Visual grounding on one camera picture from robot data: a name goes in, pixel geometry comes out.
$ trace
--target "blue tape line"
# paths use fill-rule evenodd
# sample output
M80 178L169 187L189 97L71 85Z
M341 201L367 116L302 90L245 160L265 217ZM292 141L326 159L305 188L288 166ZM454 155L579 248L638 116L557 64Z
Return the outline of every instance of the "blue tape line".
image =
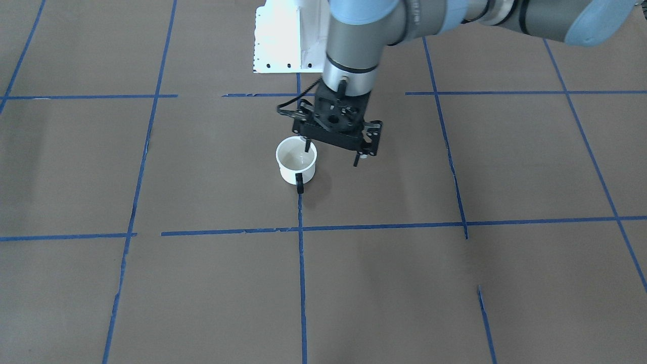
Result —
M642 95L647 90L633 91L568 91L578 95ZM408 91L406 96L432 96L433 91ZM564 95L564 91L439 91L438 95Z
M542 223L576 223L576 222L609 222L616 221L614 217L601 218L564 218L564 219L536 219L536 220L494 220L467 222L469 226L494 226L494 225L531 225Z
M98 239L98 238L125 238L126 236L127 236L127 233L0 236L0 242L26 242L26 241L33 241L33 240L76 240L76 239Z
M627 250L629 251L633 265L636 267L636 271L638 271L638 277L640 277L641 279L642 287L644 288L645 293L647 293L647 280L645 280L645 275L642 272L642 268L640 263L638 262L636 253L633 251L633 247L631 246L631 242L629 241L629 236L627 236L627 232L624 230L624 226L622 225L620 219L618 219L617 223L618 227L620 228L620 232L622 233L622 238L624 239L624 245L627 246Z
M228 93L221 97L297 97L298 93ZM307 93L305 96L314 96L314 93Z
M621 216L624 221L644 221L647 216ZM532 225L551 223L586 223L586 222L614 222L613 216L594 218L560 218L560 219L527 219L527 220L485 220L468 221L468 226L496 226L496 225ZM423 229L434 227L462 227L462 222L431 222L431 223L384 223L375 225L324 225L302 227L303 231L339 231L339 230L374 230L374 229ZM196 230L196 231L164 231L162 236L191 236L191 235L223 235L223 234L258 234L258 233L293 233L299 227L276 227L261 229L224 229L224 230Z
M299 231L297 227L276 227L273 229L227 229L227 230L195 230L195 231L164 231L162 236L191 236L191 235L228 235L228 234L259 234L259 233L289 233Z
M6 88L5 98L2 100L2 103L0 103L0 114L2 114L3 110L5 109L7 98L11 93L11 89L14 87L14 83L16 82L16 78L18 77L18 72L20 71L20 66L22 66L23 60L25 59L25 55L27 54L27 49L29 49L29 45L32 43L32 38L34 37L34 33L36 32L36 27L38 26L38 22L40 21L40 17L45 7L45 1L46 0L41 1L40 7L38 8L38 14L36 14L36 19L34 20L34 25L32 25L32 30L31 32L29 32L29 37L27 37L27 42L25 42L25 47L23 48L23 52L20 54L20 58L18 58L18 63L16 64L14 73L11 76L11 81L9 81L9 85Z
M485 303L483 303L483 292L479 285L479 305L481 306L481 315L483 316L483 325L485 326L485 334L487 335L487 345L490 347L490 357L492 357L492 364L496 362L496 352L494 351L494 342L492 340L492 332L490 331L490 321L487 318L487 311L485 310Z
M433 91L405 92L406 96L431 96ZM438 91L438 95L563 95L563 91Z
M429 48L427 47L427 38L422 37L422 44L424 45L424 53L427 57L427 66L429 68L429 75L432 78L433 96L436 100L436 109L438 109L438 118L441 122L441 129L443 130L443 139L445 147L447 148L447 159L449 160L449 167L452 170L454 177L454 187L456 188L456 200L458 201L458 209L461 213L461 221L463 222L463 230L465 231L465 238L469 239L470 235L467 229L467 222L465 220L465 210L463 209L463 200L461 199L461 191L458 187L458 178L456 178L456 169L454 168L454 160L452 159L452 150L449 146L449 138L447 137L447 129L444 124L443 109L441 108L441 99L438 95L438 88L436 87L436 78L433 75L432 57L429 55Z
M586 150L589 152L589 156L591 157L591 161L593 162L593 166L595 167L595 172L598 174L598 178L600 179L600 183L602 184L602 188L604 189L604 194L606 195L607 200L609 201L609 206L611 206L611 210L613 211L613 216L615 217L618 223L618 227L620 228L620 232L622 233L624 243L627 245L627 249L629 250L629 254L631 255L631 259L633 260L633 265L636 267L636 271L638 272L638 276L641 279L642 286L645 292L647 292L647 280L645 279L645 276L642 272L641 265L636 259L635 253L633 252L631 242L629 241L629 238L627 237L627 234L624 230L624 226L622 225L622 219L620 219L620 216L618 215L618 210L615 208L615 204L613 203L613 199L611 198L611 193L609 192L609 188L607 187L606 182L604 181L604 177L602 177L602 171L600 170L600 167L598 166L598 162L596 161L595 156L593 155L593 149L589 144L589 139L586 137L586 133L584 132L584 127L582 127L580 117L577 115L577 111L575 110L575 105L573 105L573 100L571 100L571 95L569 94L569 91L566 88L566 83L564 82L562 73L560 72L560 69L557 66L557 61L555 60L555 57L553 56L553 52L551 51L551 47L548 45L548 41L546 39L543 40L543 44L546 46L546 51L548 51L548 55L551 58L553 67L555 68L555 72L557 73L557 77L560 79L560 83L562 84L564 93L566 94L566 99L568 100L568 104L571 107L571 111L573 112L575 122L577 123L577 127L580 130L582 140L584 140L584 144L586 145Z
M308 337L305 320L305 264L303 261L303 195L299 194L299 277L301 285L301 357L308 363Z
M110 317L110 325L108 327L108 335L105 340L105 349L104 357L102 364L107 364L108 356L110 354L110 346L113 340L113 334L115 332L115 321L117 316L117 310L119 309L119 299L121 298L121 291L124 285L124 274L126 272L126 256L130 249L130 242L132 238L132 232L135 225L135 216L137 215L137 203L139 201L139 194L142 189L142 180L144 179L144 169L146 167L146 156L148 155L148 144L151 140L151 131L153 130L153 122L155 120L155 112L157 111L157 101L159 100L160 88L162 87L162 77L164 76L164 66L166 64L166 55L168 53L168 46L171 41L171 32L173 30L173 20L175 19L175 9L177 8L177 0L173 0L173 8L171 9L171 16L168 23L168 31L166 33L166 42L164 44L164 52L162 53L162 61L160 63L160 70L157 76L157 87L155 88L155 97L153 98L153 107L151 109L151 116L148 120L148 130L146 132L146 141L144 142L144 151L142 153L142 162L139 167L139 175L137 177L137 187L135 189L135 197L133 198L133 212L130 216L130 222L128 223L128 233L126 236L126 242L124 244L124 254L122 255L121 269L119 273L119 287L115 295L115 301L113 303L113 311Z
M620 220L622 220L622 221L641 221L641 220L647 220L647 216L621 216Z
M334 231L334 230L373 230L373 229L415 229L425 227L459 227L462 222L432 222L432 223L385 223L379 225L337 225L337 226L308 226L303 231Z
M178 94L161 94L161 95L43 95L43 96L9 96L7 100L87 100L95 98L177 98Z
M647 90L633 90L633 91L568 91L570 94L577 95L642 95L647 94Z

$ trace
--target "gray robot arm segment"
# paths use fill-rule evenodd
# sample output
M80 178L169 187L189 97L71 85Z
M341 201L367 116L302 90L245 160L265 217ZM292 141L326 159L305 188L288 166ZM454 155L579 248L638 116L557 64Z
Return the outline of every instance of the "gray robot arm segment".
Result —
M292 130L306 139L356 151L356 163L360 156L377 154L382 135L382 122L366 122L364 113L385 46L440 34L471 21L570 45L593 46L620 28L634 3L635 0L330 0L323 82L317 87L314 104L301 98L296 111L279 108L279 112L292 117Z

